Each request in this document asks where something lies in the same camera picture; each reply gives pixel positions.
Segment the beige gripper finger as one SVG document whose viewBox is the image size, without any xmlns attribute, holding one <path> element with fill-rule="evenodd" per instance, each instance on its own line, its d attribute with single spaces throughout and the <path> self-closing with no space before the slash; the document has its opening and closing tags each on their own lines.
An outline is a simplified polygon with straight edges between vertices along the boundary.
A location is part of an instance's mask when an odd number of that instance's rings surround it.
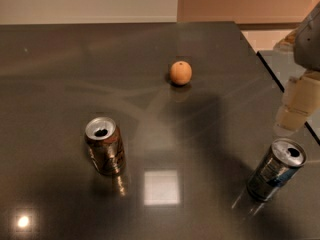
<svg viewBox="0 0 320 240">
<path fill-rule="evenodd" d="M 290 77 L 275 119 L 274 131 L 288 137 L 297 132 L 320 107 L 320 72 L 306 70 Z"/>
</svg>

